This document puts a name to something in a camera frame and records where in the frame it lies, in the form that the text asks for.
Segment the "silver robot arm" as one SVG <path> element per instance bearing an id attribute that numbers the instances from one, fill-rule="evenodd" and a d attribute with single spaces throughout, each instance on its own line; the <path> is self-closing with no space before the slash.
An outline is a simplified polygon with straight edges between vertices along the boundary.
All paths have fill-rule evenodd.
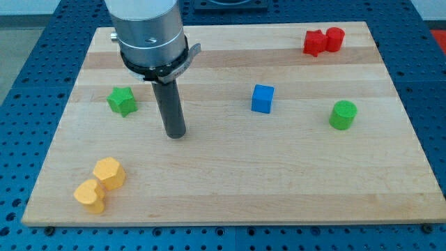
<path id="1" fill-rule="evenodd" d="M 125 66 L 145 81 L 176 80 L 201 52 L 184 34 L 177 0 L 105 0 Z"/>

